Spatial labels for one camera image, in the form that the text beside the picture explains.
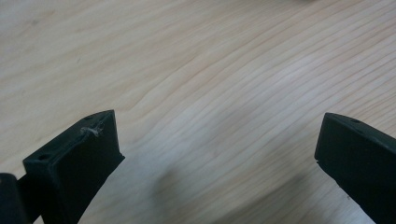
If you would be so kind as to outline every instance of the black plastic piece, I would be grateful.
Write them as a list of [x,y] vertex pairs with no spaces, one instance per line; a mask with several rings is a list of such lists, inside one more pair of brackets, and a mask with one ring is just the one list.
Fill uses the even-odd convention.
[[76,224],[123,159],[114,111],[90,115],[23,160],[26,175],[7,200],[16,208],[23,205],[22,220],[34,222],[41,215],[47,224]]
[[0,174],[0,223],[27,223],[17,179],[10,174]]
[[396,223],[396,139],[327,113],[315,158],[374,222]]

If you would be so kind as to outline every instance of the black clamp jaw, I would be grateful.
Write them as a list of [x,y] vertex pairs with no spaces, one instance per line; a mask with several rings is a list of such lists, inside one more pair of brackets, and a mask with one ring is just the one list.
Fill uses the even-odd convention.
[[23,160],[24,177],[0,174],[0,223],[78,223],[123,159],[113,110],[81,119]]
[[315,159],[374,222],[396,223],[396,139],[327,113]]

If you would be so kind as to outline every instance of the wood grain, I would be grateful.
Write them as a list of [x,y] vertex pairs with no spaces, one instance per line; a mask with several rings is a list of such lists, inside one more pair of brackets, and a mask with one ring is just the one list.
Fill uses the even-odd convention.
[[113,108],[80,223],[373,223],[313,154],[326,111],[396,136],[395,43],[394,0],[1,1],[0,170]]

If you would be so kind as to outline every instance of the hole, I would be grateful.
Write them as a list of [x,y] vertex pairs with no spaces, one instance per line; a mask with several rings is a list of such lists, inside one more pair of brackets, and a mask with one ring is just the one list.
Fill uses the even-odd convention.
[[363,134],[364,135],[364,132],[362,132],[361,130],[356,130],[356,132],[358,132],[359,134]]
[[38,157],[38,159],[39,159],[40,161],[46,161],[46,160],[49,159],[49,158],[50,158],[50,154],[43,154],[43,155],[41,155],[41,156]]
[[351,119],[350,121],[352,121],[352,122],[354,122],[354,123],[360,123],[360,121],[359,121],[359,120],[356,120],[356,119]]

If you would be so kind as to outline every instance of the light wood surface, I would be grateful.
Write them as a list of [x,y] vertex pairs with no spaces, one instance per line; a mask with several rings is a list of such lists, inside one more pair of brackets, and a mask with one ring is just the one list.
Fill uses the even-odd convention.
[[373,223],[314,151],[326,111],[396,136],[395,43],[394,0],[1,1],[0,171],[113,108],[80,223]]

